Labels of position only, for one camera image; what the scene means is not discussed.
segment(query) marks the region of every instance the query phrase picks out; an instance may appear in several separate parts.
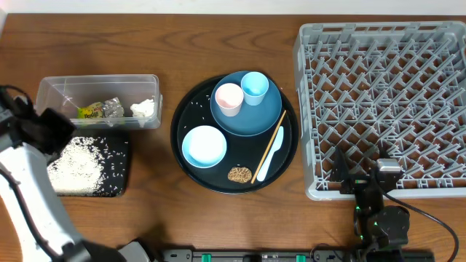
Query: brown food item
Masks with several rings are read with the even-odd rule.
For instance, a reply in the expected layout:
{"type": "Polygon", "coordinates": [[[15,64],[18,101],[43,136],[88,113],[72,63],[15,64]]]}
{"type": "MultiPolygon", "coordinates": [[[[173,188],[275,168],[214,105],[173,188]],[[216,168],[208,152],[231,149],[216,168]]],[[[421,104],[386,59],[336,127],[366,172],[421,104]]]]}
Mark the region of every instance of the brown food item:
{"type": "Polygon", "coordinates": [[[228,172],[228,179],[238,183],[246,183],[253,178],[253,173],[247,167],[233,167],[228,172]]]}

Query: silver wrapper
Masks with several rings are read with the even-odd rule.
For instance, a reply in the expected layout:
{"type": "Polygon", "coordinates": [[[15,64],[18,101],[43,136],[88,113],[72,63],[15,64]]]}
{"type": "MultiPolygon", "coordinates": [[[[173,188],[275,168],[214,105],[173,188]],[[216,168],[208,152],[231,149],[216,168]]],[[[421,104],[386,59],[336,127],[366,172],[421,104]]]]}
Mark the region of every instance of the silver wrapper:
{"type": "Polygon", "coordinates": [[[118,98],[105,101],[103,103],[102,109],[103,114],[107,118],[124,117],[125,115],[125,110],[123,109],[122,104],[119,102],[118,98]]]}

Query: wooden table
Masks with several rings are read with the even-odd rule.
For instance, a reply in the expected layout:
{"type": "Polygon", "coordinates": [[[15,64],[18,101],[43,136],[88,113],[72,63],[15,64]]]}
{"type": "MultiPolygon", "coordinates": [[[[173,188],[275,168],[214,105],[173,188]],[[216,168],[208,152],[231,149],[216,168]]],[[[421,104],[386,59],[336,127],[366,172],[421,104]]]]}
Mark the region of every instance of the wooden table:
{"type": "MultiPolygon", "coordinates": [[[[181,98],[197,83],[239,70],[264,71],[299,114],[292,46],[304,23],[462,20],[466,17],[9,15],[0,40],[0,82],[35,96],[46,76],[156,74],[164,96],[162,126],[134,132],[126,194],[63,197],[83,235],[111,247],[144,236],[198,249],[299,249],[319,243],[348,246],[353,201],[313,202],[304,194],[301,151],[273,184],[252,194],[226,195],[185,175],[170,147],[170,123],[181,98]]],[[[466,199],[409,200],[450,225],[466,242],[466,199]]],[[[19,261],[20,246],[0,205],[0,261],[19,261]]],[[[446,261],[453,239],[411,212],[409,245],[446,261]]],[[[458,261],[466,260],[461,250],[458,261]]]]}

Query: chopstick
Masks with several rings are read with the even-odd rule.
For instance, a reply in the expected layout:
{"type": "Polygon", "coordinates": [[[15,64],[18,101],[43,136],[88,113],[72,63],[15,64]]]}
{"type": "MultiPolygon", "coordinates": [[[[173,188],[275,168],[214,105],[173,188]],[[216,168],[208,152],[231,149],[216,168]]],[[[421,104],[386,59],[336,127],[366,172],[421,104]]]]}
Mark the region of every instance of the chopstick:
{"type": "Polygon", "coordinates": [[[272,144],[274,143],[275,136],[277,136],[278,129],[280,128],[280,125],[282,124],[283,119],[285,118],[285,115],[286,115],[286,110],[283,111],[282,117],[280,117],[280,120],[277,126],[275,127],[274,134],[272,135],[272,138],[270,138],[269,145],[267,146],[267,149],[265,150],[264,155],[262,156],[262,159],[259,162],[259,166],[257,167],[256,172],[254,173],[253,180],[251,180],[250,183],[254,183],[254,181],[256,181],[257,174],[259,173],[259,170],[261,169],[262,164],[264,163],[267,153],[269,153],[270,146],[272,146],[272,144]]]}

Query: clear plastic container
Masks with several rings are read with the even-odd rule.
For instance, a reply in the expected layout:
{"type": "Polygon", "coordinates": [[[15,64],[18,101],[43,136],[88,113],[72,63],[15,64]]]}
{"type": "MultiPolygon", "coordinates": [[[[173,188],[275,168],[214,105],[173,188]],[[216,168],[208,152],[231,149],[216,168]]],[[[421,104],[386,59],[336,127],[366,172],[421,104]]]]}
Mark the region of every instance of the clear plastic container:
{"type": "Polygon", "coordinates": [[[42,79],[36,99],[41,114],[53,108],[68,117],[78,128],[154,129],[160,126],[162,95],[155,75],[57,76],[42,79]],[[118,98],[125,117],[77,119],[77,109],[96,102],[118,98]],[[130,107],[154,99],[154,113],[133,117],[130,107]]]}

